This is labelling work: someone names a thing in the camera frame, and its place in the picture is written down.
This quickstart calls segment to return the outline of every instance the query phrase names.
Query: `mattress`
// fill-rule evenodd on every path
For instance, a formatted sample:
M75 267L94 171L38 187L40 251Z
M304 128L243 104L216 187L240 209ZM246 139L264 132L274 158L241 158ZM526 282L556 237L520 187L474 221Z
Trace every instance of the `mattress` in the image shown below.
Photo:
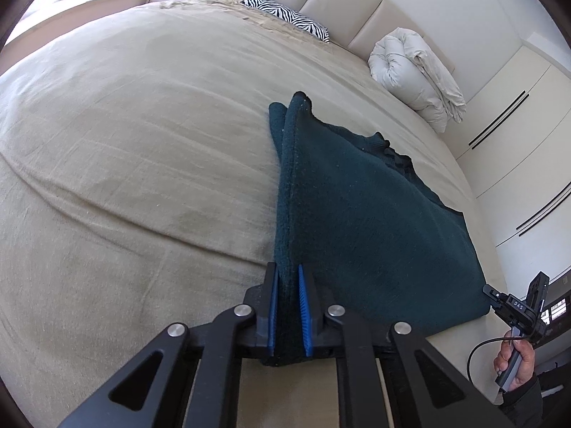
M0 376L35 428L55 427L167 324L211 321L272 260L279 163L267 108L298 90L318 117L412 158L464 213L505 282L446 145L364 61L286 22L214 0L90 22L0 77ZM430 341L460 371L488 314ZM494 398L495 344L473 359ZM239 426L338 422L335 363L243 366Z

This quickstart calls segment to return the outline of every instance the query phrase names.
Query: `black sleeve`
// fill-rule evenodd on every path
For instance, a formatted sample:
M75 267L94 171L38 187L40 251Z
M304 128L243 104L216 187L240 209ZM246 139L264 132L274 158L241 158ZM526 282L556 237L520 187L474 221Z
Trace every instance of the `black sleeve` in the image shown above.
M516 428L537 428L541 423L543 400L539 380L534 375L526 384L504 394L499 409Z

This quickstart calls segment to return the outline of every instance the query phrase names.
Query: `person's arm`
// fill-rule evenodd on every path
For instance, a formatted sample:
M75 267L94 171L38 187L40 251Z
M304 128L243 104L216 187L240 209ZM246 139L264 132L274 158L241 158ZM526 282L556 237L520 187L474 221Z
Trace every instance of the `person's arm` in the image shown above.
M505 334L508 338L511 331ZM504 403L499 409L508 417L516 428L537 428L541 423L543 400L539 380L533 373L535 367L535 351L529 341L503 341L498 356L494 359L496 371L504 371L512 356L512 346L521 354L521 365L516 377L504 394Z

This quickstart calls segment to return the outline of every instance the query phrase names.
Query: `beige leather headboard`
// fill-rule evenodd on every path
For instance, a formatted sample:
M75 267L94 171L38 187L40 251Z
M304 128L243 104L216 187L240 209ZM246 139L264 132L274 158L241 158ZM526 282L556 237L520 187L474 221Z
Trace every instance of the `beige leather headboard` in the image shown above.
M375 43L397 27L414 30L452 73L454 65L403 11L389 0L275 0L329 29L331 39L367 61Z

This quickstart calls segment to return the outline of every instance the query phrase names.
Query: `zebra print pillow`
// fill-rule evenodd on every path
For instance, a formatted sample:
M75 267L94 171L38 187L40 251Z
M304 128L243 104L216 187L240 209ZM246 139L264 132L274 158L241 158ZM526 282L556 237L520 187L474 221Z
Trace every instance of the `zebra print pillow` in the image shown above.
M243 0L242 4L249 6L250 8L260 9L270 13L280 19L283 19L290 24L295 25L306 32L309 32L314 37L319 40L329 43L329 31L327 27L323 27L318 22L311 20L309 17L299 14L293 9L289 9L273 0Z

